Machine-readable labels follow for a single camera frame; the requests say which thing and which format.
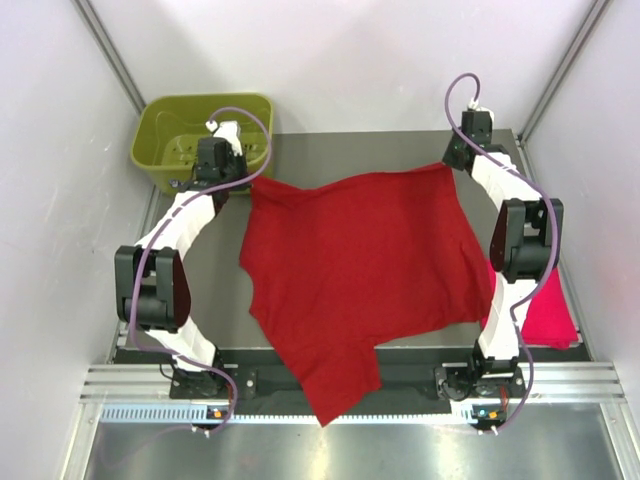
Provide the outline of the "red t shirt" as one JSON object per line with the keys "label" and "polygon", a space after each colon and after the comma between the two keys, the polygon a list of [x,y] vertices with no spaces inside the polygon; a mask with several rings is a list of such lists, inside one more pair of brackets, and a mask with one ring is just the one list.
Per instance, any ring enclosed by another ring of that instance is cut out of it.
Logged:
{"label": "red t shirt", "polygon": [[487,260],[444,165],[315,189],[260,177],[251,202],[250,313],[321,425],[380,388],[376,346],[489,313]]}

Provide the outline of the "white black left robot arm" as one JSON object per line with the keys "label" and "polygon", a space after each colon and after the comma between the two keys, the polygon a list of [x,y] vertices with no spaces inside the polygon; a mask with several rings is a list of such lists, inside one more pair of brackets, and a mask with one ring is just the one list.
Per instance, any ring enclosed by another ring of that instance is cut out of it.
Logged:
{"label": "white black left robot arm", "polygon": [[217,346],[192,315],[184,258],[202,230],[220,213],[230,193],[248,176],[238,122],[210,120],[209,135],[198,140],[188,180],[166,214],[136,244],[115,253],[116,310],[127,322],[132,343],[145,333],[149,353],[165,353],[172,379],[203,398],[235,395]]}

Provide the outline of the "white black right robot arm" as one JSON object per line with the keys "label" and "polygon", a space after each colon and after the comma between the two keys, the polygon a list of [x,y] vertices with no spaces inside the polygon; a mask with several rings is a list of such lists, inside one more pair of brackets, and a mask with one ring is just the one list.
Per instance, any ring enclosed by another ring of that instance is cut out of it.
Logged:
{"label": "white black right robot arm", "polygon": [[489,245],[495,287],[485,326],[468,364],[437,369],[438,394],[461,402],[498,394],[518,385],[518,357],[525,349],[522,328],[533,297],[557,265],[564,206],[545,201],[507,151],[493,143],[492,113],[469,107],[445,150],[445,165],[466,172],[497,211]]}

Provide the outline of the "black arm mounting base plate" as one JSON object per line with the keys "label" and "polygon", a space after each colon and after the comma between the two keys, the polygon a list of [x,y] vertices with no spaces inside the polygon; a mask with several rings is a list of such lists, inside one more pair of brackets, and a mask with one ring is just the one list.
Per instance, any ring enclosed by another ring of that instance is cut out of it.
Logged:
{"label": "black arm mounting base plate", "polygon": [[[461,348],[383,348],[374,351],[381,385],[347,409],[355,415],[448,414],[454,404],[487,400],[503,412],[508,400],[522,397],[520,368],[495,378],[479,376],[479,362]],[[239,388],[238,414],[310,415],[302,387],[273,350],[227,349],[225,369]]]}

